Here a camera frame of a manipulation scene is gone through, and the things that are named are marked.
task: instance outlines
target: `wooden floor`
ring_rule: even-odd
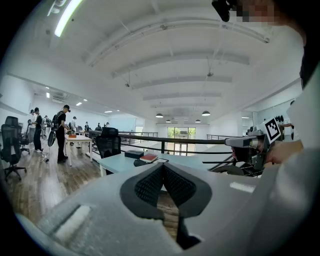
[[[43,153],[36,153],[32,149],[30,155],[22,152],[18,167],[26,167],[27,173],[19,170],[22,178],[18,180],[15,173],[11,173],[8,182],[4,181],[4,172],[0,172],[1,184],[6,189],[7,195],[16,213],[23,214],[33,223],[46,214],[55,205],[60,203],[72,192],[77,191],[90,181],[100,177],[98,163],[90,162],[86,156],[86,147],[82,144],[83,154],[78,155],[77,144],[72,146],[72,166],[69,163],[57,164],[57,142],[50,148],[49,162],[42,161],[42,154],[49,153],[46,141],[42,141]],[[168,194],[161,194],[158,200],[158,208],[164,212],[164,226],[173,239],[176,239],[178,228],[178,209]]]

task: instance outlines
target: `person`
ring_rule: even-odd
[[[89,131],[89,124],[88,124],[88,122],[85,122],[84,130],[85,130],[85,131]]]
[[[47,115],[44,118],[45,118],[45,134],[46,134],[46,137],[49,138],[52,121],[49,119]]]
[[[33,136],[33,143],[34,143],[34,150],[37,153],[41,153],[44,149],[41,148],[41,141],[40,141],[40,136],[41,136],[41,131],[42,131],[42,117],[39,113],[39,108],[36,107],[34,109],[34,113],[36,115],[36,120],[35,122],[32,122],[32,125],[35,125],[35,130],[34,130],[34,136]]]
[[[65,129],[68,131],[69,128],[66,126],[65,121],[66,121],[66,113],[69,112],[70,107],[68,105],[63,106],[63,110],[59,111],[57,114],[58,117],[58,130],[55,132],[56,135],[56,140],[58,142],[58,159],[57,163],[61,164],[64,163],[68,157],[65,156],[64,154],[64,147],[65,147]]]
[[[95,128],[95,130],[96,131],[102,131],[102,128],[101,128],[101,126],[100,126],[100,123],[98,122],[98,126]]]
[[[299,1],[281,0],[243,0],[242,13],[248,13],[257,22],[268,23],[273,26],[288,26],[294,29],[303,41],[303,57],[301,60],[300,77],[302,89],[306,87],[320,60],[317,34],[312,24],[316,24],[316,8]],[[293,142],[275,141],[266,156],[266,162],[281,164],[291,155],[303,149],[301,140]]]
[[[35,114],[35,111],[33,109],[31,109],[30,114],[31,114],[31,119],[30,119],[31,120],[31,125],[29,127],[29,135],[28,135],[28,137],[29,137],[30,144],[33,144],[34,143],[36,125],[32,124],[32,123],[34,123],[37,120],[37,115]]]
[[[285,124],[279,124],[280,127],[291,127],[291,139],[296,142],[299,140],[299,135],[298,132],[295,130],[295,126],[292,123],[285,123]]]
[[[77,131],[76,120],[77,120],[77,118],[74,116],[72,121],[71,121],[71,129],[72,129],[73,132]]]

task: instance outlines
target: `hand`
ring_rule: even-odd
[[[261,151],[263,147],[262,140],[258,142],[258,151]],[[282,142],[282,141],[275,141],[274,145],[271,146],[271,149],[266,154],[265,163],[275,163],[281,164],[293,154],[300,152],[303,149],[303,145],[301,140],[294,141],[294,142]],[[236,153],[234,148],[232,147],[232,156],[237,159]]]

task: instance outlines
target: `air conditioner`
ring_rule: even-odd
[[[58,98],[58,97],[52,97],[52,101],[55,102],[55,103],[63,103],[63,99],[61,98]]]

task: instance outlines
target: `black pants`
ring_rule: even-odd
[[[61,132],[56,132],[56,140],[58,142],[58,161],[65,159],[64,147],[65,147],[65,134]]]
[[[42,150],[40,136],[41,136],[41,129],[35,129],[34,136],[33,136],[33,143],[34,143],[35,150]]]

